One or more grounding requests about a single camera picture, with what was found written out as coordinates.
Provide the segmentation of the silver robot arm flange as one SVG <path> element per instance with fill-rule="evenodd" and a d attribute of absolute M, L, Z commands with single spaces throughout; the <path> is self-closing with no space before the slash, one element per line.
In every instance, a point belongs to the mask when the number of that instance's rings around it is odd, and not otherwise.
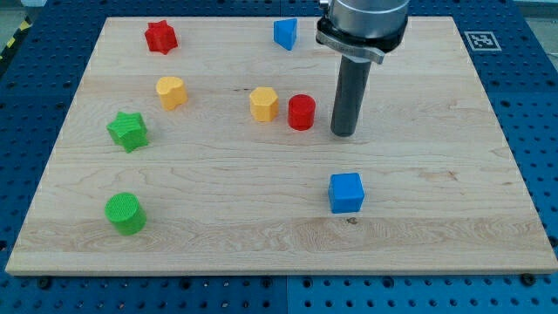
<path fill-rule="evenodd" d="M 402 42 L 409 0 L 328 0 L 319 3 L 316 41 L 358 63 L 382 64 Z"/>

